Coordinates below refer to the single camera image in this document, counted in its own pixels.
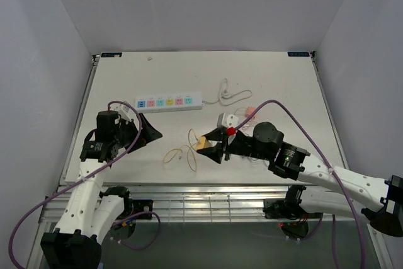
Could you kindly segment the white colourful power strip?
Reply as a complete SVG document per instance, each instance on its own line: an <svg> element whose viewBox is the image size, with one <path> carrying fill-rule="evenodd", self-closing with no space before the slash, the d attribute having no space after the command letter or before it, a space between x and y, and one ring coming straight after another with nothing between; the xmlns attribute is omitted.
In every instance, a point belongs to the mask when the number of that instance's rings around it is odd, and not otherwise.
<svg viewBox="0 0 403 269"><path fill-rule="evenodd" d="M135 109L139 113L179 112L201 110L200 92L149 94L135 98Z"/></svg>

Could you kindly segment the yellow charger plug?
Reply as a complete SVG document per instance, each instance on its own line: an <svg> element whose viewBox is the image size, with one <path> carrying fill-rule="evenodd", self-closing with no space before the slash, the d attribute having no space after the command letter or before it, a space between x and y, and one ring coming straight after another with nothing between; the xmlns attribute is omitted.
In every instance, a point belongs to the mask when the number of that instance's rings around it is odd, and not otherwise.
<svg viewBox="0 0 403 269"><path fill-rule="evenodd" d="M206 139L205 136L201 136L198 138L197 143L196 143L196 151L209 148L211 147L212 144Z"/></svg>

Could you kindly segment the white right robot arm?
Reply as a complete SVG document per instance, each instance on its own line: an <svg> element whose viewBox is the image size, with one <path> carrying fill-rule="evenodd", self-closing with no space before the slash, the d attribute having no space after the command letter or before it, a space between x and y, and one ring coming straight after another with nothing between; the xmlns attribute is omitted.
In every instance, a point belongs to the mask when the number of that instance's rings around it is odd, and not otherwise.
<svg viewBox="0 0 403 269"><path fill-rule="evenodd" d="M340 215L357 218L388 236L402 237L401 177L385 180L339 166L328 168L323 160L283 137L269 122L257 124L252 135L220 125L199 138L196 151L218 164L232 155L267 161L274 175L297 181L285 198L264 204L268 219Z"/></svg>

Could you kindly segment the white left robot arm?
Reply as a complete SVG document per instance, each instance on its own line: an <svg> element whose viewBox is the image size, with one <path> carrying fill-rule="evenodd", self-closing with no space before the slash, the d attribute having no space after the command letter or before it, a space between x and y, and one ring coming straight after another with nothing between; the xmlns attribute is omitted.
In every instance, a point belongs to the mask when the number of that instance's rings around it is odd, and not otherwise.
<svg viewBox="0 0 403 269"><path fill-rule="evenodd" d="M109 230L123 229L124 237L129 238L136 219L156 216L150 200L131 199L124 186L102 190L115 160L162 138L143 114L137 118L138 125L123 110L98 113L96 128L82 145L78 184L70 189L69 201L54 230L41 238L50 268L98 268L101 244Z"/></svg>

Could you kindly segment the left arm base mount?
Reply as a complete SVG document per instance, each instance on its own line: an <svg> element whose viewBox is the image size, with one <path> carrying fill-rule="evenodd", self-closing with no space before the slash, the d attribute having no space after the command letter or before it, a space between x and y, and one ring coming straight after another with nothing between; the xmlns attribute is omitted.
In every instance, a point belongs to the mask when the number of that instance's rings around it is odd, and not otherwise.
<svg viewBox="0 0 403 269"><path fill-rule="evenodd" d="M140 212L153 211L154 201L151 199L132 199L130 190L124 186L109 187L105 192L100 192L99 197L107 197L115 195L123 198L124 210L117 217L117 219L124 219L130 215L134 215Z"/></svg>

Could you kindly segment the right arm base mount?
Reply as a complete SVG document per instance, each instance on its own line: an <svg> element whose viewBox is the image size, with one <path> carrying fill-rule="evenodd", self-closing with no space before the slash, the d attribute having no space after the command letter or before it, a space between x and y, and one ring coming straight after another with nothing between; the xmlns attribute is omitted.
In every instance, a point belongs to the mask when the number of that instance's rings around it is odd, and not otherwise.
<svg viewBox="0 0 403 269"><path fill-rule="evenodd" d="M307 193L307 187L292 185L288 188L285 198L279 200L264 199L263 213L266 219L318 219L322 214L319 212L306 212L300 204L302 194Z"/></svg>

